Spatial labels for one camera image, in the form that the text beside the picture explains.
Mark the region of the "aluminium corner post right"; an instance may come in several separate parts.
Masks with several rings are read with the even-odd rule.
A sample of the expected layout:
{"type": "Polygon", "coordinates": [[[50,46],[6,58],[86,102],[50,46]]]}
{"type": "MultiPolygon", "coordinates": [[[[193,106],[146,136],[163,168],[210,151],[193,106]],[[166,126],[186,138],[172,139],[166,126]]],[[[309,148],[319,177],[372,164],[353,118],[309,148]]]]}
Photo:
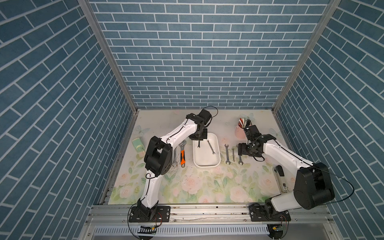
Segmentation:
{"type": "Polygon", "coordinates": [[[288,77],[285,86],[282,88],[282,91],[280,95],[277,98],[277,101],[274,103],[272,108],[272,113],[274,116],[277,115],[277,112],[279,108],[281,107],[285,97],[289,93],[289,90],[293,86],[294,82],[296,81],[300,71],[302,70],[304,64],[306,63],[307,59],[309,58],[310,54],[312,53],[316,43],[320,39],[320,36],[322,35],[323,31],[325,30],[326,26],[328,25],[331,17],[335,13],[337,7],[339,6],[341,0],[331,0],[329,1],[328,5],[326,6],[319,23],[314,28],[314,31],[308,40],[303,52],[298,58],[297,64],[293,68],[291,75],[288,77]]]}

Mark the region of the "aluminium corner post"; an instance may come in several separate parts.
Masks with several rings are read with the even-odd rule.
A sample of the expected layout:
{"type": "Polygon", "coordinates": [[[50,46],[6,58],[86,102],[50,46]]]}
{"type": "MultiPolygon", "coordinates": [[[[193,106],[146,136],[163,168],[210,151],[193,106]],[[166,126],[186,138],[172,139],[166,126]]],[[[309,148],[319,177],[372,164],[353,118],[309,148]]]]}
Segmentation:
{"type": "Polygon", "coordinates": [[[304,64],[306,63],[307,59],[309,58],[310,54],[312,53],[316,43],[320,39],[320,36],[322,35],[323,31],[325,30],[326,26],[328,25],[331,17],[335,13],[337,7],[339,6],[341,0],[331,0],[329,1],[328,5],[326,6],[319,23],[314,28],[314,31],[308,40],[303,52],[298,58],[297,64],[293,68],[291,75],[288,77],[285,86],[282,88],[282,91],[280,95],[277,98],[277,101],[274,103],[272,108],[272,113],[274,116],[277,115],[277,112],[279,108],[281,107],[285,97],[289,93],[289,90],[293,86],[294,82],[296,81],[300,71],[302,70],[304,64]]]}
{"type": "Polygon", "coordinates": [[[119,70],[119,67],[115,61],[115,58],[114,58],[112,51],[108,45],[108,42],[107,42],[107,40],[103,34],[103,31],[100,27],[100,24],[98,23],[96,15],[93,12],[93,9],[91,7],[90,2],[86,1],[86,0],[78,0],[78,3],[79,3],[79,5],[80,5],[88,23],[89,23],[89,25],[90,25],[94,35],[95,35],[97,42],[99,43],[99,45],[100,45],[100,47],[101,47],[101,49],[102,49],[102,51],[103,51],[103,53],[107,59],[107,62],[109,64],[111,70],[114,73],[114,76],[117,79],[119,86],[121,87],[121,89],[124,93],[126,100],[128,101],[130,108],[133,111],[133,114],[135,115],[138,111],[137,107],[135,106],[134,100],[129,93],[127,85],[126,85],[124,78],[121,74],[121,71],[119,70]]]}

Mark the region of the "aluminium corner post left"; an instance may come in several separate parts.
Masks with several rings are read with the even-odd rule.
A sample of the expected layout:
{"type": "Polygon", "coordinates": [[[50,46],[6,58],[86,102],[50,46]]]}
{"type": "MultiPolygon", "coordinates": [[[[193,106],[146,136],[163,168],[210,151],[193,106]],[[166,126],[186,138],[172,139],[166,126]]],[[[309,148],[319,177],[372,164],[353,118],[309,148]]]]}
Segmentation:
{"type": "Polygon", "coordinates": [[[133,114],[135,115],[138,111],[137,107],[135,106],[134,100],[129,93],[127,85],[126,85],[124,78],[121,74],[121,71],[119,70],[119,67],[115,61],[115,58],[114,58],[112,51],[108,45],[108,42],[107,42],[107,40],[103,34],[103,31],[100,27],[100,24],[98,23],[96,15],[93,12],[93,9],[91,7],[90,2],[86,1],[86,0],[78,0],[78,3],[79,3],[79,5],[80,5],[88,23],[89,23],[89,25],[90,25],[94,35],[95,35],[97,42],[99,43],[99,45],[100,45],[100,47],[101,47],[101,49],[102,49],[102,51],[103,51],[103,53],[107,59],[107,62],[109,64],[111,70],[114,73],[114,76],[117,79],[119,86],[121,87],[121,89],[124,93],[126,100],[128,101],[130,108],[133,111],[133,114]]]}

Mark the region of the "pink cup with items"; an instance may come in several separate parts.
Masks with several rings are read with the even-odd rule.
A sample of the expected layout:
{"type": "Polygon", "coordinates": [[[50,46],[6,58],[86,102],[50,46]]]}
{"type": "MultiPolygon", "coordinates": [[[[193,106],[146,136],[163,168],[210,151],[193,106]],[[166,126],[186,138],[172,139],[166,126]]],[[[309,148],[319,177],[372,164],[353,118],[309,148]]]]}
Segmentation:
{"type": "Polygon", "coordinates": [[[240,118],[238,120],[238,125],[235,128],[235,136],[239,140],[245,140],[246,134],[244,132],[246,127],[249,127],[252,124],[252,121],[248,118],[240,118]]]}

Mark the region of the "silver open-end wrench box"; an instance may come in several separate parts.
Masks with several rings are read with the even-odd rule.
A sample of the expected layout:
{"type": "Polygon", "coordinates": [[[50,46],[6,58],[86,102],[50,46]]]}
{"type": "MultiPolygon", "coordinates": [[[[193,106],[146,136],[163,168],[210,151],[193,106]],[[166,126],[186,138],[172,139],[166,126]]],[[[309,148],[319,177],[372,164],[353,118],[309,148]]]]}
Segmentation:
{"type": "Polygon", "coordinates": [[[213,149],[213,147],[212,147],[212,145],[211,145],[210,140],[207,139],[207,143],[209,144],[209,147],[210,147],[210,149],[211,149],[211,151],[212,151],[212,154],[215,155],[216,152],[214,151],[214,149],[213,149]]]}

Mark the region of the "silver black stapler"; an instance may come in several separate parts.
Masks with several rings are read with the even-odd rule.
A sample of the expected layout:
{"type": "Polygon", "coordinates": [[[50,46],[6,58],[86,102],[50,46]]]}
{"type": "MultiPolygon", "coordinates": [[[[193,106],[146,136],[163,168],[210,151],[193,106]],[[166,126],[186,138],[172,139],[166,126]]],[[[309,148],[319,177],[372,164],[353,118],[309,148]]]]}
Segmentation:
{"type": "Polygon", "coordinates": [[[274,175],[275,175],[276,181],[278,183],[280,192],[282,194],[287,193],[288,192],[288,186],[286,183],[284,170],[283,170],[283,167],[281,165],[277,165],[274,167],[274,175]]]}

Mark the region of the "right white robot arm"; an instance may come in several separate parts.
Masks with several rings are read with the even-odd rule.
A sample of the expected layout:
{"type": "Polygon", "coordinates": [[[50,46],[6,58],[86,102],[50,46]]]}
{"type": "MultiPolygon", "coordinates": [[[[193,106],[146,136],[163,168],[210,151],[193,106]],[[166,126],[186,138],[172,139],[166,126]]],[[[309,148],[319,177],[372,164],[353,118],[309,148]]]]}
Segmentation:
{"type": "Polygon", "coordinates": [[[282,170],[295,178],[292,190],[283,190],[280,195],[265,201],[265,211],[270,216],[287,210],[303,208],[310,210],[335,198],[335,192],[328,171],[323,163],[313,163],[281,145],[270,135],[263,135],[250,120],[243,126],[247,142],[238,146],[240,156],[259,158],[271,157],[282,170]]]}

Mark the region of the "green sponge block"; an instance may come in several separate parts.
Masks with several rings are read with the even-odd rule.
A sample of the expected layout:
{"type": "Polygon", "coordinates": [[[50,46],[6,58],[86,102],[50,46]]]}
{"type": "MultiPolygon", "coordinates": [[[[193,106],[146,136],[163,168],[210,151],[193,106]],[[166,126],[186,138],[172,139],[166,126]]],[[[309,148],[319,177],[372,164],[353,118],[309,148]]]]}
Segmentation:
{"type": "Polygon", "coordinates": [[[132,140],[132,144],[137,153],[145,152],[144,144],[141,141],[141,138],[135,138],[132,140]]]}

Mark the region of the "white plastic storage box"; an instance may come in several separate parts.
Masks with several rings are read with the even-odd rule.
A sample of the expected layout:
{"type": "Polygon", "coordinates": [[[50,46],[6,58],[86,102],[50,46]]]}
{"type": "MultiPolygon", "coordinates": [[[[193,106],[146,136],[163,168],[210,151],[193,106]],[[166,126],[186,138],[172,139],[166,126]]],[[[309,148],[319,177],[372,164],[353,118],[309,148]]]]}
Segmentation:
{"type": "Polygon", "coordinates": [[[221,162],[218,137],[213,133],[208,133],[207,139],[200,142],[200,148],[198,148],[198,141],[192,141],[193,161],[198,168],[214,168],[221,162]],[[216,152],[215,155],[212,154],[207,139],[210,140],[211,145],[216,152]]]}

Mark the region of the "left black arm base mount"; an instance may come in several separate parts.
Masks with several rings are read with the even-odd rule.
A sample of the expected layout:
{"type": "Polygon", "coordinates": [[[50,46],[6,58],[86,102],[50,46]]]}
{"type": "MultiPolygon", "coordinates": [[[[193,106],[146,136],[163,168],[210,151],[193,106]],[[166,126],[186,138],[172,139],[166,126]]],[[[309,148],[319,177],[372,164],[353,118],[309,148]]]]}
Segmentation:
{"type": "Polygon", "coordinates": [[[129,213],[129,223],[168,223],[170,215],[170,206],[154,206],[151,209],[133,206],[129,213]]]}

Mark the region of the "large silver open-end wrench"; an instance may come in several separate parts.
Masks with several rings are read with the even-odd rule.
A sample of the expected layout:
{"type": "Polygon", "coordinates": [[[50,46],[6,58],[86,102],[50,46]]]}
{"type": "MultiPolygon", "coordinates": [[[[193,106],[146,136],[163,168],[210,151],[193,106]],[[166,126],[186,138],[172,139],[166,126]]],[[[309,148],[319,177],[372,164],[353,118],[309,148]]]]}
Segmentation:
{"type": "Polygon", "coordinates": [[[172,162],[172,167],[177,167],[178,162],[177,162],[177,147],[174,148],[173,150],[173,162],[172,162]]]}

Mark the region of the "orange handled adjustable wrench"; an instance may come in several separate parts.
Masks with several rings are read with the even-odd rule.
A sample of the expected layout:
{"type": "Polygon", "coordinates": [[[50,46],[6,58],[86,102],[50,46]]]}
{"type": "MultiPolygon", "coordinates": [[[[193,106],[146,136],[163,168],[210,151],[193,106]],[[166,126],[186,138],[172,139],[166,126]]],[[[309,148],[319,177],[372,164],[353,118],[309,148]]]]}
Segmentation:
{"type": "Polygon", "coordinates": [[[184,168],[186,164],[186,158],[185,158],[185,145],[186,145],[186,140],[182,141],[179,146],[181,149],[181,167],[184,168]]]}

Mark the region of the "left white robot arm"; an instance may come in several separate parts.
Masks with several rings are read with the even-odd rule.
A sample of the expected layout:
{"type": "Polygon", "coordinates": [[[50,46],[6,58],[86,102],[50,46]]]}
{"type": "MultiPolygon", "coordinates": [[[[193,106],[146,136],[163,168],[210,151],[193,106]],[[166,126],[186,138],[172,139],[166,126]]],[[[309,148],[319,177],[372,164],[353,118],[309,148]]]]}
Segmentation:
{"type": "Polygon", "coordinates": [[[142,197],[137,201],[139,216],[146,222],[153,220],[157,214],[161,181],[171,168],[174,148],[187,138],[193,141],[206,139],[207,127],[213,117],[203,108],[199,114],[186,115],[184,121],[170,133],[150,139],[144,157],[146,185],[142,197]]]}

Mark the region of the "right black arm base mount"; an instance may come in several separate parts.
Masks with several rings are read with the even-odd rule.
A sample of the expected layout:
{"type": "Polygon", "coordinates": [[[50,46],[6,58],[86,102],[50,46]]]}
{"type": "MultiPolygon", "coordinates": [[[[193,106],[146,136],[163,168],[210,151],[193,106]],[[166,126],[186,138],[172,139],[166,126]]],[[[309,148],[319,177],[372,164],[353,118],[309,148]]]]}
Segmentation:
{"type": "Polygon", "coordinates": [[[252,204],[249,206],[252,222],[290,222],[288,211],[277,212],[271,205],[252,204]]]}

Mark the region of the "silver double open-end wrench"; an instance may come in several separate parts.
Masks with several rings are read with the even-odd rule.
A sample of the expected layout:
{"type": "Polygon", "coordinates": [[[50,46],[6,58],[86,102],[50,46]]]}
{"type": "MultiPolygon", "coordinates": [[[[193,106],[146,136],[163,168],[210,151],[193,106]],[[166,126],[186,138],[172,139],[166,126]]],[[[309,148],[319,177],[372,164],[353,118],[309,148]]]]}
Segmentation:
{"type": "Polygon", "coordinates": [[[230,165],[231,162],[230,162],[230,156],[229,156],[229,145],[225,144],[225,150],[226,150],[226,164],[227,165],[230,165]]]}

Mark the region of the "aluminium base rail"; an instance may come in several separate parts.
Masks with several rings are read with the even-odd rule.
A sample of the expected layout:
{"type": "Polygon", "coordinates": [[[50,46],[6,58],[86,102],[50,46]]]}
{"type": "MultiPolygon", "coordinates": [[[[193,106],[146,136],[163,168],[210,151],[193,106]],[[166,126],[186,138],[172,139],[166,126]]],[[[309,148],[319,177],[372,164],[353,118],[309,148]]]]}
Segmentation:
{"type": "MultiPolygon", "coordinates": [[[[267,218],[260,204],[166,204],[158,205],[164,224],[331,224],[327,207],[295,209],[267,218]]],[[[85,225],[126,225],[133,209],[129,205],[94,205],[85,225]]]]}

